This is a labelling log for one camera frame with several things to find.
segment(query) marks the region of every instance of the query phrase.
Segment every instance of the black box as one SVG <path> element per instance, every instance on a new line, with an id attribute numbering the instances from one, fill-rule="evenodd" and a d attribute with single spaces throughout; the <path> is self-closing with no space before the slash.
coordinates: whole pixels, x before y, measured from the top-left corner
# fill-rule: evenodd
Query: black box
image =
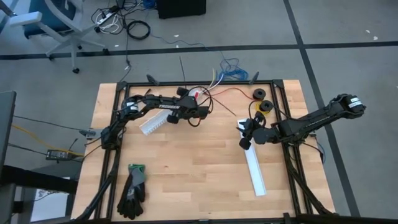
<path id="1" fill-rule="evenodd" d="M 199 16 L 206 13 L 206 0 L 156 0 L 159 18 Z"/>

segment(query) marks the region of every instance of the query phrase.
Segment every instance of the tape roll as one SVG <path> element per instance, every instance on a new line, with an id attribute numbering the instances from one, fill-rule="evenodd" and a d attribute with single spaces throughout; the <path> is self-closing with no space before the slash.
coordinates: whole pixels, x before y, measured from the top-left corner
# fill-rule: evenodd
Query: tape roll
<path id="1" fill-rule="evenodd" d="M 273 109 L 274 105 L 269 100 L 256 103 L 256 110 L 266 115 Z"/>
<path id="2" fill-rule="evenodd" d="M 263 89 L 255 89 L 253 92 L 253 98 L 255 100 L 263 100 L 266 97 L 266 92 Z"/>

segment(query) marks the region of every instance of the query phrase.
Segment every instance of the black glove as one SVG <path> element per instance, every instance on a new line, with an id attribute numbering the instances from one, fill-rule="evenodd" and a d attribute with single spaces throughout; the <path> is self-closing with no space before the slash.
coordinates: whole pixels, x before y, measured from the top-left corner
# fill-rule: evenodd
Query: black glove
<path id="1" fill-rule="evenodd" d="M 124 218 L 128 217 L 133 220 L 144 212 L 140 204 L 145 200 L 144 171 L 144 165 L 129 166 L 129 177 L 118 204 L 118 212 Z"/>

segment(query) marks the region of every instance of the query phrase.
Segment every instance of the black tape roll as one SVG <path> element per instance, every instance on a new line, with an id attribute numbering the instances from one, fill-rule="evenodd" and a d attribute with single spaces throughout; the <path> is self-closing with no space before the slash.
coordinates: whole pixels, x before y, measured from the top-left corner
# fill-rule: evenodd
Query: black tape roll
<path id="1" fill-rule="evenodd" d="M 269 100 L 264 100 L 260 104 L 260 110 L 265 113 L 269 113 L 273 109 L 274 105 Z"/>
<path id="2" fill-rule="evenodd" d="M 263 89 L 256 89 L 253 92 L 253 98 L 255 100 L 263 100 L 266 97 L 266 92 Z"/>

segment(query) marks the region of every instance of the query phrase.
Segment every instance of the black metal frame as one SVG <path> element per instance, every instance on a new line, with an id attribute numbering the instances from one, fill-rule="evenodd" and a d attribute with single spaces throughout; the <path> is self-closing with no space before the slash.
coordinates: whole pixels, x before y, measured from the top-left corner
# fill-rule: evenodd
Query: black metal frame
<path id="1" fill-rule="evenodd" d="M 197 86 L 197 85 L 203 85 L 203 86 L 208 86 L 210 84 L 210 82 L 162 82 L 160 83 L 160 86 Z M 225 81 L 223 83 L 220 83 L 220 85 L 247 85 L 248 82 L 247 81 Z M 286 98 L 286 92 L 284 89 L 284 85 L 283 85 L 283 80 L 258 80 L 254 83 L 255 85 L 270 85 L 271 88 L 271 95 L 272 95 L 272 100 L 274 102 L 274 105 L 276 107 L 279 108 L 279 104 L 278 104 L 278 99 L 277 99 L 277 95 L 276 95 L 276 91 L 277 88 L 280 90 L 280 95 L 282 97 L 282 103 L 284 106 L 284 111 L 288 114 L 288 116 L 290 116 L 290 110 L 289 110 L 289 104 Z M 143 87 L 143 86 L 154 86 L 151 83 L 126 83 L 126 82 L 121 82 L 121 83 L 117 83 L 116 85 L 116 92 L 115 92 L 115 97 L 114 97 L 114 103 L 113 103 L 113 111 L 116 111 L 118 109 L 119 106 L 119 101 L 120 101 L 120 97 L 122 94 L 122 91 L 124 91 L 124 99 L 126 99 L 127 97 L 129 97 L 129 92 L 130 89 L 132 87 Z M 281 121 L 282 117 L 281 114 L 279 112 L 279 110 L 276 113 L 277 115 L 277 120 Z M 114 121 L 116 117 L 116 113 L 113 112 L 112 113 L 112 117 L 111 117 L 111 123 Z M 285 161 L 290 160 L 290 152 L 289 152 L 289 146 L 286 144 L 282 145 L 283 148 L 283 152 L 284 152 L 284 159 Z M 115 158 L 114 161 L 118 161 L 119 157 L 116 158 L 118 154 L 115 154 Z M 298 167 L 298 174 L 301 178 L 303 178 L 303 180 L 305 181 L 305 175 L 303 173 L 303 167 L 302 167 L 302 161 L 300 158 L 300 152 L 299 152 L 299 148 L 298 147 L 294 147 L 294 156 L 295 156 L 295 162 L 296 162 L 296 166 Z M 99 186 L 102 185 L 102 183 L 104 182 L 107 174 L 108 174 L 108 167 L 109 167 L 109 159 L 111 157 L 111 151 L 106 151 L 105 155 L 104 155 L 104 161 L 103 161 L 103 166 L 102 166 L 102 171 L 101 171 L 101 178 L 100 178 L 100 183 Z M 300 204 L 299 204 L 299 197 L 297 195 L 297 188 L 296 188 L 296 184 L 294 181 L 294 177 L 288 172 L 288 178 L 289 178 L 289 186 L 290 186 L 290 191 L 292 194 L 292 201 L 293 201 L 293 206 L 294 206 L 294 211 L 296 215 L 301 214 L 301 208 L 300 208 Z M 109 191 L 109 200 L 108 200 L 108 207 L 106 209 L 106 218 L 111 218 L 112 217 L 112 212 L 113 212 L 113 203 L 114 203 L 114 195 L 115 195 L 115 190 L 116 190 L 116 178 L 112 181 L 111 184 L 111 188 Z M 305 199 L 305 207 L 307 210 L 307 213 L 312 214 L 312 207 L 310 205 L 309 200 L 306 198 L 304 192 L 303 192 L 303 197 Z M 94 218 L 100 218 L 100 211 L 102 209 L 102 199 L 99 201 L 99 204 L 95 210 L 95 215 Z M 286 215 L 285 218 L 255 218 L 255 219 L 230 219 L 230 220 L 212 220 L 212 222 L 266 222 L 266 223 L 285 223 L 286 219 Z M 182 221 L 179 220 L 175 220 L 175 221 L 164 221 L 162 223 L 181 223 Z"/>

